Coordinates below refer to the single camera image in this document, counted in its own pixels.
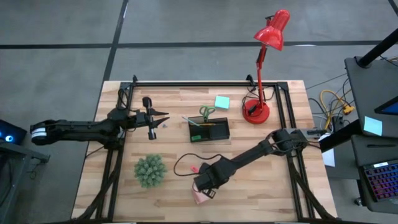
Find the succulent plant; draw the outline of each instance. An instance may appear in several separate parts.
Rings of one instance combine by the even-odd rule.
[[[139,159],[134,166],[135,178],[143,188],[159,186],[167,172],[166,166],[162,163],[162,156],[158,154],[146,155],[145,159]]]

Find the wooden table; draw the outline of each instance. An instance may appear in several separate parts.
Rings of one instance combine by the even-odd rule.
[[[314,127],[311,109],[303,81],[288,81],[298,128]],[[106,118],[115,107],[120,82],[105,82],[96,114],[96,121]],[[252,148],[267,134],[280,128],[275,97],[267,104],[271,114],[264,124],[253,125],[241,114],[246,87],[144,87],[134,88],[133,109],[144,109],[142,97],[152,98],[157,111],[170,113],[166,128],[155,130],[157,140],[150,141],[147,128],[128,133],[124,148],[122,171],[114,221],[130,222],[266,222],[295,221],[296,214],[289,172],[285,157],[267,156],[238,170],[227,184],[217,190],[216,197],[197,205],[192,197],[193,177],[178,177],[173,173],[175,161],[185,153],[203,157],[217,153],[232,158]],[[271,88],[266,96],[272,94]],[[230,109],[216,110],[210,118],[227,117],[229,140],[190,143],[188,124],[181,116],[199,116],[201,105],[214,105],[216,95],[230,98]],[[286,121],[287,109],[284,103]],[[88,153],[101,145],[91,142]],[[161,154],[168,168],[164,183],[154,189],[143,189],[134,178],[134,164],[146,154]],[[335,204],[323,165],[321,151],[307,147],[303,151],[310,188],[329,213],[336,216]],[[101,186],[106,150],[91,155],[84,163],[72,217],[78,217],[92,202]],[[191,173],[190,166],[200,166],[196,157],[185,157],[177,166],[178,173]],[[302,208],[307,217],[303,193]]]

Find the lamp shade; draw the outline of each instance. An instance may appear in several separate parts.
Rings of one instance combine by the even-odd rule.
[[[289,19],[290,13],[288,10],[278,10],[269,25],[257,32],[254,38],[261,41],[263,44],[282,50],[284,46],[284,36],[282,32]]]

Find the keyboard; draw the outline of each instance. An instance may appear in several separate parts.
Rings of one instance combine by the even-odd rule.
[[[398,198],[398,160],[363,166],[375,202]]]

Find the scissors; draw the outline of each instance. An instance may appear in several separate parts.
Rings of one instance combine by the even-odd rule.
[[[199,109],[199,113],[203,116],[203,120],[206,123],[209,119],[209,115],[214,113],[216,108],[214,106],[201,106]]]

